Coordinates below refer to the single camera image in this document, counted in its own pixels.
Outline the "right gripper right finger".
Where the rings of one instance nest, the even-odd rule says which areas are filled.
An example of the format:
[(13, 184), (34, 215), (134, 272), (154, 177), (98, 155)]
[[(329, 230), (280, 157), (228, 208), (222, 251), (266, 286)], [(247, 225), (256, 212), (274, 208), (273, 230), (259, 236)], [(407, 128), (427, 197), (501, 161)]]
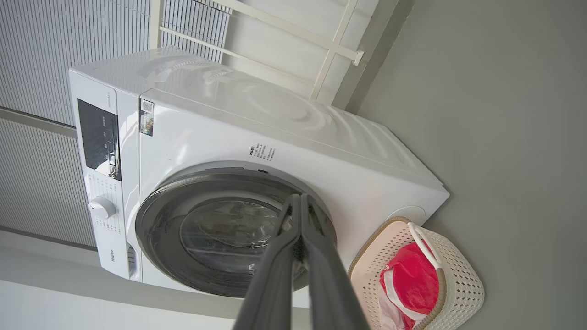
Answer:
[(300, 197), (301, 232), (310, 272), (314, 330), (368, 330), (369, 324), (336, 250), (328, 215), (312, 196)]

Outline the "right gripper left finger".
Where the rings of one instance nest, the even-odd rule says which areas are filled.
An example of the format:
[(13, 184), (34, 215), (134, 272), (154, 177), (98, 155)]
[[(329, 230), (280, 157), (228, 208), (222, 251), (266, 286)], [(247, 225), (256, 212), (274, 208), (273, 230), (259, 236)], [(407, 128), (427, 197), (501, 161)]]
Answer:
[(301, 235), (301, 196), (289, 196), (239, 311), (235, 330), (291, 328), (293, 265)]

